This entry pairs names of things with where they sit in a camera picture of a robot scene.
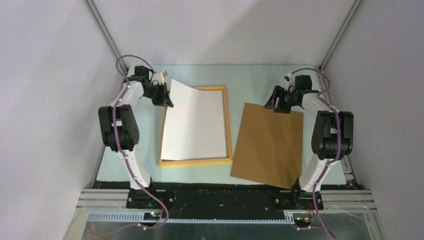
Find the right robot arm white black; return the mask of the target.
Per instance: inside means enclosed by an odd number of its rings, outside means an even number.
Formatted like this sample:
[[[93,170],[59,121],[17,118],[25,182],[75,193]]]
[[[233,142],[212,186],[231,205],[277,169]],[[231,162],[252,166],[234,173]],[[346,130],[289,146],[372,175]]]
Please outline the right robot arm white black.
[[[284,78],[285,87],[276,85],[264,109],[275,113],[289,114],[292,107],[299,106],[315,117],[311,136],[311,161],[306,170],[296,179],[291,188],[291,204],[304,209],[316,198],[323,179],[336,162],[348,156],[354,145],[354,115],[350,111],[341,111],[321,93],[312,89],[312,79],[308,75]]]

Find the brown cardboard backing board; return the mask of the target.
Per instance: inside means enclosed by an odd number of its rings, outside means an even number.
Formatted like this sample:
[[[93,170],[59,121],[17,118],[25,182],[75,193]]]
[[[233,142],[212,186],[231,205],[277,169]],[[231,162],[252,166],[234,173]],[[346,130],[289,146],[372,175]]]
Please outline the brown cardboard backing board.
[[[245,103],[230,176],[290,189],[302,173],[304,114]]]

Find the orange flower photo print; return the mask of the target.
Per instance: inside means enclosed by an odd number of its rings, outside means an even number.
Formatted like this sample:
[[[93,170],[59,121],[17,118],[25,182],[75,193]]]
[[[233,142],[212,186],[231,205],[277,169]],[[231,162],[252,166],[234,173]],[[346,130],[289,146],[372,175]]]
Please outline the orange flower photo print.
[[[161,159],[226,158],[223,92],[196,89],[173,79],[169,96],[173,107],[166,109]]]

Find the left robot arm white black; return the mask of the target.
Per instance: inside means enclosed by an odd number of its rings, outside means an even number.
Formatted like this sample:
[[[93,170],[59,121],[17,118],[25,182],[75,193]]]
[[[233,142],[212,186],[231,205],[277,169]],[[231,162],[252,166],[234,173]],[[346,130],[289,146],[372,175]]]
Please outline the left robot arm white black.
[[[154,106],[172,108],[165,78],[167,71],[155,72],[146,66],[137,66],[134,74],[126,77],[117,97],[98,109],[103,144],[115,152],[129,176],[130,187],[141,190],[149,187],[151,175],[137,156],[140,149],[140,130],[134,114],[139,99],[150,99]]]

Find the yellow wooden picture frame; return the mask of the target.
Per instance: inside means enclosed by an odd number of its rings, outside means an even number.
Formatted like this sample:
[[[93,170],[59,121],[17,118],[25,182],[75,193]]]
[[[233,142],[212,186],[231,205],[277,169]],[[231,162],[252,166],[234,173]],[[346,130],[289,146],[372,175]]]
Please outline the yellow wooden picture frame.
[[[157,164],[159,167],[180,167],[180,166],[195,166],[195,165],[213,165],[213,164],[229,164],[233,162],[233,147],[231,138],[231,126],[228,107],[228,95],[225,85],[215,86],[195,86],[194,89],[200,91],[220,91],[223,102],[223,115],[225,127],[225,143],[226,143],[226,157],[222,158],[202,158],[202,159],[187,159],[187,160],[166,160],[162,159],[162,154],[159,155]]]

